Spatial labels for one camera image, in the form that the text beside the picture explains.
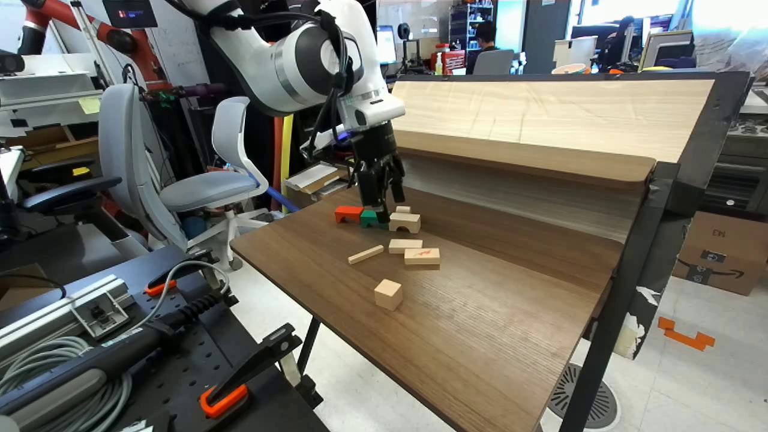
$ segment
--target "cardboard box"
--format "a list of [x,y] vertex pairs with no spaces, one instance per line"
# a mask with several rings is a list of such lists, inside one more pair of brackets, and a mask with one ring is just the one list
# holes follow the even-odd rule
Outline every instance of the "cardboard box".
[[748,296],[766,273],[768,225],[699,212],[675,265],[675,277]]
[[316,163],[285,181],[285,197],[297,206],[310,206],[326,194],[346,190],[347,171],[330,163]]

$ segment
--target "machine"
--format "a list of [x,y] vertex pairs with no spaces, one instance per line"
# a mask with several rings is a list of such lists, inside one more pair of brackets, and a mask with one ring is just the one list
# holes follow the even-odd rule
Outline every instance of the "machine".
[[404,166],[395,155],[392,119],[404,116],[382,77],[376,40],[364,9],[356,0],[321,0],[314,14],[280,11],[294,29],[267,44],[256,23],[274,14],[244,14],[226,0],[171,0],[183,14],[210,29],[213,49],[237,69],[255,105],[268,116],[316,107],[318,117],[305,155],[330,147],[356,155],[356,178],[364,206],[386,221],[386,190],[404,202]]

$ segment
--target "black cable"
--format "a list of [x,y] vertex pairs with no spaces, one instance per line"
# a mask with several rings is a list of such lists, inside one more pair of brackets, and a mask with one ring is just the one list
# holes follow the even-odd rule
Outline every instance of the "black cable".
[[0,273],[0,279],[34,279],[34,281],[45,281],[52,289],[57,289],[63,293],[63,298],[66,298],[66,289],[59,281],[45,279],[45,277],[35,277],[35,273]]

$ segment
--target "orange clamp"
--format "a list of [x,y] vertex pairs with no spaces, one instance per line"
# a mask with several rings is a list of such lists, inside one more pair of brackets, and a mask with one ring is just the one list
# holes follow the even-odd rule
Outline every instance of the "orange clamp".
[[207,421],[220,421],[222,416],[232,413],[237,406],[244,403],[249,395],[246,385],[234,387],[230,393],[220,395],[219,401],[209,401],[213,388],[200,393],[200,411]]
[[336,206],[336,224],[359,221],[363,206]]
[[708,334],[699,334],[692,338],[692,335],[683,335],[675,328],[675,322],[672,319],[664,319],[660,317],[658,319],[658,327],[664,332],[666,338],[677,340],[677,343],[683,343],[683,345],[692,345],[693,351],[705,351],[708,345],[714,345],[714,338],[708,335]]
[[160,296],[162,296],[162,285],[165,285],[165,281],[153,284],[153,285],[146,285],[143,293],[146,293],[148,298],[160,298]]

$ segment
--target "wooden tabletop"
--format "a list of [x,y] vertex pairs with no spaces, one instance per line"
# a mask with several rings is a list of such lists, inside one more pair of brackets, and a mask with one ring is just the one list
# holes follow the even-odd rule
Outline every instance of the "wooden tabletop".
[[404,152],[584,181],[642,183],[677,163],[713,79],[398,81]]
[[[621,247],[407,190],[442,267],[404,268],[392,255],[350,267],[347,255],[392,238],[333,221],[356,202],[333,194],[232,249],[452,424],[536,429]],[[382,279],[404,284],[395,311],[375,304]]]

